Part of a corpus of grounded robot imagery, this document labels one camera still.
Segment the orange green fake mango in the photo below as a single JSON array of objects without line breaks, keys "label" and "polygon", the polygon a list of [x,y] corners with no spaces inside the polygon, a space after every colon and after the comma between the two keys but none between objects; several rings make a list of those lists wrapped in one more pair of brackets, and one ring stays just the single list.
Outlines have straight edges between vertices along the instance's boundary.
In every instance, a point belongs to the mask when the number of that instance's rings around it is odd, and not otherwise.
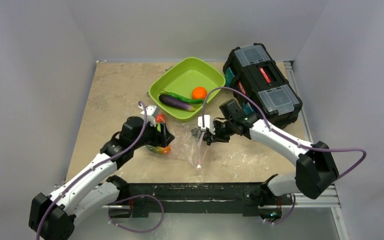
[{"label": "orange green fake mango", "polygon": [[160,146],[147,145],[146,148],[149,151],[151,151],[152,153],[155,153],[155,154],[169,154],[170,151],[171,151],[171,147],[170,146],[160,147]]}]

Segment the dark fake grape bunch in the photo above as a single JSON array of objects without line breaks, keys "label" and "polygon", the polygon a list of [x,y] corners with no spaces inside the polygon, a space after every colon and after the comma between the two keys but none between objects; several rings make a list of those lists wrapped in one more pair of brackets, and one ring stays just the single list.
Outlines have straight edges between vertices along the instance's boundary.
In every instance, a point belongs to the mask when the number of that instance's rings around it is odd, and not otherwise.
[{"label": "dark fake grape bunch", "polygon": [[203,133],[199,127],[193,128],[190,132],[191,135],[196,139],[199,139]]}]

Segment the clear zip top bag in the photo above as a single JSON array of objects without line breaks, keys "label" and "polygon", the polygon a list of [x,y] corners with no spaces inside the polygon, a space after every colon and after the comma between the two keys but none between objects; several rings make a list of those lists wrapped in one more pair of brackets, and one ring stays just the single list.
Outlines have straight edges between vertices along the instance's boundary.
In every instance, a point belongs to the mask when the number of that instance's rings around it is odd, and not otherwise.
[{"label": "clear zip top bag", "polygon": [[201,170],[204,165],[209,146],[203,141],[204,134],[200,138],[191,135],[193,128],[198,128],[195,122],[180,122],[174,118],[166,119],[168,131],[175,136],[175,140],[169,145],[171,148],[168,154],[152,154],[160,158],[186,160],[195,169]]}]

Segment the green fake bean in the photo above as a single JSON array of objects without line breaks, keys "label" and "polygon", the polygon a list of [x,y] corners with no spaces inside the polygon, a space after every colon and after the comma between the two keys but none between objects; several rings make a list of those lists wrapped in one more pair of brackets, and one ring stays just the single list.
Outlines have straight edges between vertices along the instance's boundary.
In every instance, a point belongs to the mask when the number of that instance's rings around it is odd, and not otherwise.
[{"label": "green fake bean", "polygon": [[173,92],[168,92],[168,91],[165,91],[165,90],[162,90],[161,93],[169,95],[169,96],[171,96],[171,97],[173,97],[175,99],[178,99],[178,100],[183,101],[183,102],[188,103],[188,104],[203,104],[204,103],[204,99],[203,98],[199,98],[199,99],[187,98],[187,97],[181,96],[179,94],[176,94],[176,93],[173,93]]}]

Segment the purple fake eggplant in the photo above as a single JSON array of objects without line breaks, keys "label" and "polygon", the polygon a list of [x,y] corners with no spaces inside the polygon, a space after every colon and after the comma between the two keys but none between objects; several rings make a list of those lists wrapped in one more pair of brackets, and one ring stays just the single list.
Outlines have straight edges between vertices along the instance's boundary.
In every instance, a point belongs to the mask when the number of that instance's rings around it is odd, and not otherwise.
[{"label": "purple fake eggplant", "polygon": [[169,107],[179,109],[179,110],[184,110],[188,112],[194,112],[196,108],[192,106],[189,103],[186,103],[182,100],[179,100],[173,96],[170,96],[168,94],[160,94],[158,97],[159,101]]}]

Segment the orange fake fruit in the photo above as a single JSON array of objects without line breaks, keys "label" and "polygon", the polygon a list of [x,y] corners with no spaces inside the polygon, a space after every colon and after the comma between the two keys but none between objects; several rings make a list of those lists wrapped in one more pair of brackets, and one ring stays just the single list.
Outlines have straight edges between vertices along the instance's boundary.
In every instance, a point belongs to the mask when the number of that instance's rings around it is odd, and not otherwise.
[{"label": "orange fake fruit", "polygon": [[204,100],[207,94],[208,92],[204,87],[198,86],[192,90],[191,97],[193,100]]}]

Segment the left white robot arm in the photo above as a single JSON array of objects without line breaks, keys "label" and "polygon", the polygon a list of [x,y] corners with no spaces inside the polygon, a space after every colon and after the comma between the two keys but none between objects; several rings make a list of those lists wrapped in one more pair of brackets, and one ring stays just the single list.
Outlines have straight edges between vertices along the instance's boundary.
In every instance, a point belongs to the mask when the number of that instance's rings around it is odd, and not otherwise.
[{"label": "left white robot arm", "polygon": [[28,226],[37,240],[67,240],[77,224],[107,204],[132,203],[149,195],[131,193],[130,184],[114,173],[131,160],[135,150],[166,148],[175,139],[165,122],[131,116],[70,181],[49,194],[37,194],[30,206]]}]

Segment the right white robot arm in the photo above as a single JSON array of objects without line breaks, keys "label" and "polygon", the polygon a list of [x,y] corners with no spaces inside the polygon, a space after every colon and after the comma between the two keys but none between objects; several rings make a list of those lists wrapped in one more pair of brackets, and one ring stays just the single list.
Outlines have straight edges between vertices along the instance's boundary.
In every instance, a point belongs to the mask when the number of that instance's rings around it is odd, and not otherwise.
[{"label": "right white robot arm", "polygon": [[245,113],[235,100],[220,105],[224,121],[208,114],[198,117],[198,129],[207,145],[227,143],[232,135],[261,143],[286,158],[295,167],[288,174],[274,174],[261,184],[260,196],[268,204],[285,194],[301,193],[317,199],[339,177],[329,147],[322,141],[313,144],[266,123],[255,112]]}]

